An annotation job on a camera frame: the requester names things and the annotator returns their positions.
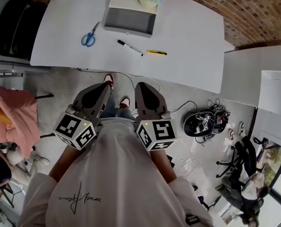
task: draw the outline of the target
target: white cube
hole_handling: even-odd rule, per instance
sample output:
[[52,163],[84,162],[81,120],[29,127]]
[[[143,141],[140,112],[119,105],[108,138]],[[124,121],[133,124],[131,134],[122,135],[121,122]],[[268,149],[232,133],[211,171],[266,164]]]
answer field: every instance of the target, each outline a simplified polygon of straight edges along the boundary
[[81,150],[96,135],[90,121],[66,112],[60,113],[53,132],[63,142],[78,150]]
[[166,149],[178,139],[173,119],[142,120],[136,132],[147,151]]

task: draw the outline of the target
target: blue scissors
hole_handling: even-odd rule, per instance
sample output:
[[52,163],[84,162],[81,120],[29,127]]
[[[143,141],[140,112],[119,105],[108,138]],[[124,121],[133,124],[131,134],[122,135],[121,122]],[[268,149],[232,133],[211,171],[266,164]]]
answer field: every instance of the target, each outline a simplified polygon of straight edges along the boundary
[[98,22],[95,25],[95,27],[93,28],[91,33],[88,33],[87,35],[85,35],[82,38],[82,45],[83,46],[91,47],[95,43],[94,32],[97,29],[97,27],[99,26],[99,24],[100,24],[100,22]]

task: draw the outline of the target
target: red shoe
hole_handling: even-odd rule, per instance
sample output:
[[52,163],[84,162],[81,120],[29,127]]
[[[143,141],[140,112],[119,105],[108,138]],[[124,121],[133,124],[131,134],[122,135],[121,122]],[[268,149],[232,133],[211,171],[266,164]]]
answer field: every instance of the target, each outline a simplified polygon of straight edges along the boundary
[[107,74],[105,77],[104,77],[104,80],[103,82],[109,84],[109,86],[111,87],[111,89],[113,90],[114,88],[114,77],[112,74]]
[[121,102],[119,103],[118,108],[129,108],[130,107],[130,99],[125,96],[122,98]]

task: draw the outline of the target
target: white cable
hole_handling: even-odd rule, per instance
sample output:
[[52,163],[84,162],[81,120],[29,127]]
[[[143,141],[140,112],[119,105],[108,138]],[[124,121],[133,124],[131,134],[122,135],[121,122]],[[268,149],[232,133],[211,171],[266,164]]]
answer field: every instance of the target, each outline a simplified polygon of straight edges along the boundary
[[[193,162],[194,160],[200,160],[199,163],[185,176],[185,177],[187,177],[188,175],[191,174],[192,171],[194,171],[194,170],[200,165],[200,163],[202,162],[202,159],[201,159],[201,158],[190,159],[190,157],[189,157],[189,155],[188,155],[188,148],[187,148],[186,145],[184,144],[182,138],[179,138],[179,137],[178,137],[178,139],[181,140],[182,144],[183,144],[184,147],[187,149],[187,159],[181,159],[181,160],[179,161],[179,164],[183,164],[183,163],[184,163],[184,164],[179,168],[179,172],[180,172],[181,174],[185,174],[185,173],[187,173],[187,172],[190,170],[191,164],[192,164],[192,162]],[[185,172],[182,172],[181,169],[182,169],[182,167],[184,167],[184,165],[186,165],[186,164],[188,164],[188,168],[187,168],[187,170],[186,170]]]
[[129,80],[131,81],[132,86],[133,86],[134,89],[135,89],[135,86],[134,86],[134,83],[133,83],[133,81],[132,81],[132,79],[131,79],[130,77],[133,77],[133,78],[148,78],[148,79],[150,79],[150,80],[156,82],[156,83],[158,84],[158,86],[159,86],[158,92],[161,91],[161,85],[160,85],[160,83],[159,83],[158,81],[154,80],[153,78],[144,77],[144,76],[133,76],[133,75],[131,75],[131,74],[124,73],[124,72],[118,72],[118,71],[93,71],[93,70],[81,69],[81,68],[74,68],[74,69],[76,69],[76,70],[78,70],[78,71],[93,72],[93,73],[118,73],[118,74],[122,74],[122,75],[125,75],[127,78],[129,78]]

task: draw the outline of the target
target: black marker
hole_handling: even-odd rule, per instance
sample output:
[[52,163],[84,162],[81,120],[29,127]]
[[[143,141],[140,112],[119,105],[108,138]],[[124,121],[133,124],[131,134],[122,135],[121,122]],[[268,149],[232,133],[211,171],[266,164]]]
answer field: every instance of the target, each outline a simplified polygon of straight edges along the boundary
[[127,48],[132,49],[134,52],[136,52],[137,54],[140,54],[141,56],[143,56],[143,55],[144,55],[144,54],[142,54],[139,50],[137,50],[137,49],[133,48],[132,46],[130,46],[130,45],[128,45],[128,44],[126,44],[126,43],[124,43],[124,42],[123,42],[123,41],[121,41],[121,40],[117,40],[117,43],[119,43],[119,44],[121,44],[121,45],[123,45],[123,46],[125,46],[125,47],[127,47]]

